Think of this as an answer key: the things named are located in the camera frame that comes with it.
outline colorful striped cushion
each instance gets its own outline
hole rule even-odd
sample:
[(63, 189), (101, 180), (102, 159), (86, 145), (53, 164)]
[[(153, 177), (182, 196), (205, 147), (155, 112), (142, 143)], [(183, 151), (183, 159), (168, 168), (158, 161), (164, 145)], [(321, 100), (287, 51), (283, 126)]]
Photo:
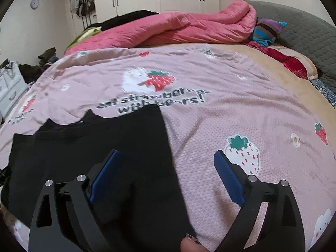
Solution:
[(285, 22), (276, 22), (270, 19), (258, 19), (257, 24), (250, 38), (262, 46), (268, 46), (274, 43), (287, 25)]

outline clock face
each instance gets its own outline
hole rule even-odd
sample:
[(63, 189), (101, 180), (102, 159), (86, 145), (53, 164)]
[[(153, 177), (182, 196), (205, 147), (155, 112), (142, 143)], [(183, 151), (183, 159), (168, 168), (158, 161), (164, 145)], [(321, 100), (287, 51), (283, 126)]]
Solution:
[(36, 9), (39, 6), (39, 0), (32, 0), (30, 3), (31, 9)]

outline silver screw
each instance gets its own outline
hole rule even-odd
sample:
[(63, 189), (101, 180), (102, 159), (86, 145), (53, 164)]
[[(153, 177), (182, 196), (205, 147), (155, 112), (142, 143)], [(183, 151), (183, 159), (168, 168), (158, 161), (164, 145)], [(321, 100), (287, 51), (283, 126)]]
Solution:
[(47, 180), (45, 185), (46, 186), (51, 186), (53, 184), (53, 180)]
[(280, 181), (281, 186), (288, 186), (288, 182), (286, 180), (281, 180)]
[(247, 178), (250, 182), (256, 182), (257, 181), (257, 177), (254, 175), (249, 175)]
[(78, 175), (77, 176), (77, 181), (78, 182), (83, 182), (86, 179), (86, 176), (84, 174)]

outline gray headboard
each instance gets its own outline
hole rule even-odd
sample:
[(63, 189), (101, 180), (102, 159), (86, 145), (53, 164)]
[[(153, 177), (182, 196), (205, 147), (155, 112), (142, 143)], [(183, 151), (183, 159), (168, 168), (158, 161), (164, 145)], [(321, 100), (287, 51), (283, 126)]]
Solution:
[(280, 38), (283, 46), (304, 54), (322, 70), (320, 79), (336, 93), (336, 28), (299, 9), (262, 1), (247, 1), (259, 18), (286, 22)]

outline red velvet cloth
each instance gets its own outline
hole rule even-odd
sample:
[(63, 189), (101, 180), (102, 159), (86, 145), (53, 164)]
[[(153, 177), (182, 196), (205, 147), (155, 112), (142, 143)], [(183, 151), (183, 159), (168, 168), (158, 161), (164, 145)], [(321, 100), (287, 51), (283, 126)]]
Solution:
[(260, 45), (260, 43), (257, 43), (256, 41), (250, 41), (245, 44), (248, 47), (257, 49), (261, 51), (262, 53), (270, 56), (271, 58), (281, 62), (283, 66), (289, 69), (296, 76), (302, 79), (308, 80), (307, 69), (297, 58), (286, 56), (282, 54), (281, 52), (279, 52), (278, 50), (275, 50), (273, 48), (263, 47)]

